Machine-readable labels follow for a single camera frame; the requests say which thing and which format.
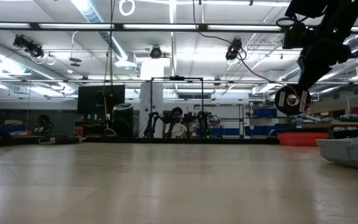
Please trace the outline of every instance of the red container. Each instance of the red container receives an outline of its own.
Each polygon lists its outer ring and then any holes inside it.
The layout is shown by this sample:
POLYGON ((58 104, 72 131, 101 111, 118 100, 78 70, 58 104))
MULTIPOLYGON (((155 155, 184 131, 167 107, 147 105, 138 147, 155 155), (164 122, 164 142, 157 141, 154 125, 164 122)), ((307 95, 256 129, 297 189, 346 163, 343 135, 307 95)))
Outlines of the red container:
POLYGON ((327 133, 279 133, 282 146, 317 146, 317 139, 327 139, 327 133))

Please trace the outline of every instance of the black monitor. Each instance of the black monitor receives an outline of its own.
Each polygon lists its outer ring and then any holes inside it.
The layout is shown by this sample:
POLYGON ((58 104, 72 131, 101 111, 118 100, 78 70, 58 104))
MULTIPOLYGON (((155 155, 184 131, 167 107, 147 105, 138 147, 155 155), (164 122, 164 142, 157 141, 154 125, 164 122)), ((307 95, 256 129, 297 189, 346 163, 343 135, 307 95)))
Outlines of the black monitor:
POLYGON ((78 88, 77 114, 104 114, 104 96, 107 114, 112 108, 125 102, 125 85, 81 86, 78 88))

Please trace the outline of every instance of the speaker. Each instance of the speaker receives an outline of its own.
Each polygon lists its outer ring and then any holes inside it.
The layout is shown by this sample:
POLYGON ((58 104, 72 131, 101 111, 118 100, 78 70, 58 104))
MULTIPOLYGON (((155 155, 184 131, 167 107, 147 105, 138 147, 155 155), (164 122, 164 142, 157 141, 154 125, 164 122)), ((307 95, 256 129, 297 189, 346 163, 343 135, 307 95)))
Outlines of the speaker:
POLYGON ((134 135, 134 106, 120 103, 112 109, 111 128, 118 137, 131 138, 134 135))

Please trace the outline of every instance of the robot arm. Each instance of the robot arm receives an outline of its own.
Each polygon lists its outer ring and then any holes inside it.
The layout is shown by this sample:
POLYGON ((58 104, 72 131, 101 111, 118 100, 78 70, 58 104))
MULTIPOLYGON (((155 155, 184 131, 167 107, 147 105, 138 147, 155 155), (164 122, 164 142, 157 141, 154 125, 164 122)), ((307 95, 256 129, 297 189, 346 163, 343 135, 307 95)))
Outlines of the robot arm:
POLYGON ((292 0, 285 15, 279 19, 277 25, 287 28, 283 38, 283 49, 302 48, 298 65, 301 75, 297 85, 283 87, 282 91, 289 95, 290 91, 301 96, 307 94, 298 105, 288 106, 282 100, 276 100, 277 108, 286 114, 294 115, 307 109, 310 102, 308 89, 312 87, 322 76, 331 71, 331 66, 344 63, 350 58, 358 57, 358 52, 351 52, 351 48, 343 44, 351 35, 351 29, 358 18, 358 0, 292 0), (298 20, 297 15, 305 16, 298 20), (306 18, 324 16, 317 26, 306 27, 302 23, 306 18), (290 26, 283 25, 283 21, 292 21, 290 26))

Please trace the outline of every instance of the floor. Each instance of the floor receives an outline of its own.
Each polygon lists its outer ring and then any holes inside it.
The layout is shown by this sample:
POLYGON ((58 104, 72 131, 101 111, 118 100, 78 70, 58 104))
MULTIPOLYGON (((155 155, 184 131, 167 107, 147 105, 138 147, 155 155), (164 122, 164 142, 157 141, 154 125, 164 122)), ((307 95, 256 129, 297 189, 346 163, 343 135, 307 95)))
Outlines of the floor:
POLYGON ((358 169, 315 147, 5 147, 6 223, 358 224, 358 169))

